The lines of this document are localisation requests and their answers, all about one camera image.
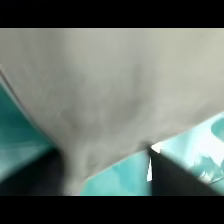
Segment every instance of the white cloth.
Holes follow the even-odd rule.
[[[224,108],[224,29],[0,29],[1,70],[65,153],[66,191]]]

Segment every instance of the black object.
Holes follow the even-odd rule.
[[[0,196],[61,196],[63,177],[63,158],[52,148],[0,183]]]
[[[153,196],[221,196],[209,185],[147,145],[151,158]]]

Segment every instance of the gray fabric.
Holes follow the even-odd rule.
[[[0,63],[65,153],[65,191],[223,110],[223,29],[0,29]]]

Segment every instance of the gray surface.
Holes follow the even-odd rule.
[[[66,191],[223,110],[223,29],[0,29],[0,63],[63,149]]]

